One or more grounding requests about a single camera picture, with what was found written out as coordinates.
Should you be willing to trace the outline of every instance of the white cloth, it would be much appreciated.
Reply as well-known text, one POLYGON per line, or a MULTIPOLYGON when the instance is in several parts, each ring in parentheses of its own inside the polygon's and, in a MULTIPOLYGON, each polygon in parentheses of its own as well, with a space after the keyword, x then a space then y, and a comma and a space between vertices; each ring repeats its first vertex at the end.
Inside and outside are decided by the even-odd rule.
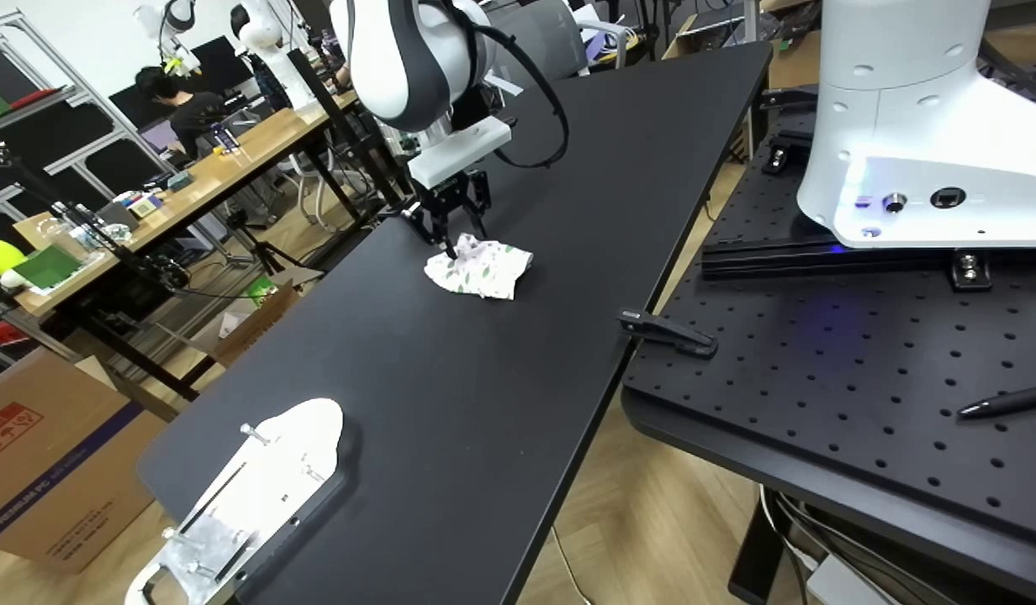
POLYGON ((447 251, 436 251, 423 261, 423 276, 447 289, 481 299, 514 299, 514 285, 525 276, 530 261, 530 251, 496 242, 496 238, 473 238, 456 235, 454 258, 447 251))

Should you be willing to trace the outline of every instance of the box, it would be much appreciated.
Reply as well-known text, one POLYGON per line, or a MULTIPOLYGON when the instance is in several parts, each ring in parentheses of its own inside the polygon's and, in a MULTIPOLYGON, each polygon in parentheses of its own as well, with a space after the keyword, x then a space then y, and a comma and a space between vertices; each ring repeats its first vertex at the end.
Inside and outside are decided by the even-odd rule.
POLYGON ((225 340, 215 345, 215 360, 223 366, 237 364, 266 330, 273 330, 294 307, 301 294, 294 285, 275 289, 268 299, 259 302, 245 324, 238 324, 225 340))
POLYGON ((48 349, 0 372, 0 551, 85 569, 151 503, 136 468, 163 427, 48 349))

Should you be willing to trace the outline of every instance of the metal plate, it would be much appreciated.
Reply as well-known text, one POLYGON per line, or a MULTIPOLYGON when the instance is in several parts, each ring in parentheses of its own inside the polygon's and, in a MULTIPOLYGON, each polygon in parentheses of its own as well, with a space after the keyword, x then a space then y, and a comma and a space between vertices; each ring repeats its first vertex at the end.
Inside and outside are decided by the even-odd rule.
MULTIPOLYGON (((749 168, 709 242, 814 235, 794 191, 798 179, 749 168)), ((940 270, 703 279, 693 265, 667 316, 714 334, 721 352, 639 345, 629 390, 1036 537, 1036 410, 954 421, 978 396, 1036 386, 1036 270, 951 294, 940 270)))

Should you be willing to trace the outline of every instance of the wall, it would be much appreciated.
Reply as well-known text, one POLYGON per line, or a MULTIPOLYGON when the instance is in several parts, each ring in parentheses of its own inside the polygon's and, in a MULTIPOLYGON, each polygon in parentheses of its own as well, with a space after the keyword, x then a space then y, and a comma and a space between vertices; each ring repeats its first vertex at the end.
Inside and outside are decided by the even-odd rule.
MULTIPOLYGON (((136 6, 163 6, 163 0, 0 0, 0 12, 21 11, 39 36, 91 85, 98 93, 127 89, 144 65, 157 65, 156 36, 144 35, 136 6)), ((200 0, 195 32, 183 35, 185 48, 228 35, 228 6, 237 0, 200 0)), ((280 19, 288 19, 288 5, 273 5, 280 19)), ((51 85, 60 85, 58 72, 37 61, 51 85)))

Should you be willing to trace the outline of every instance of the black tabletop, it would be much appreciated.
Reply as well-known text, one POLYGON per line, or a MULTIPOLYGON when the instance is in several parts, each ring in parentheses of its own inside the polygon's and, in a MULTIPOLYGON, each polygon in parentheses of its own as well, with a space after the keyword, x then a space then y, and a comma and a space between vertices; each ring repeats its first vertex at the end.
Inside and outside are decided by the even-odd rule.
MULTIPOLYGON (((824 238, 794 191, 798 175, 749 168, 709 244, 824 238)), ((695 261, 667 316, 721 352, 643 345, 625 410, 654 438, 1036 598, 1036 410, 954 421, 1036 386, 1036 265, 991 279, 991 294, 951 294, 927 265, 708 279, 695 261)))
MULTIPOLYGON (((238 423, 338 396, 357 427, 354 490, 255 598, 514 598, 629 352, 620 308, 655 299, 768 56, 557 85, 571 151, 491 175, 488 230, 536 251, 517 302, 433 289, 432 251, 387 223, 171 423, 144 484, 183 518, 238 423)), ((517 103, 514 158, 557 137, 544 108, 517 103)))

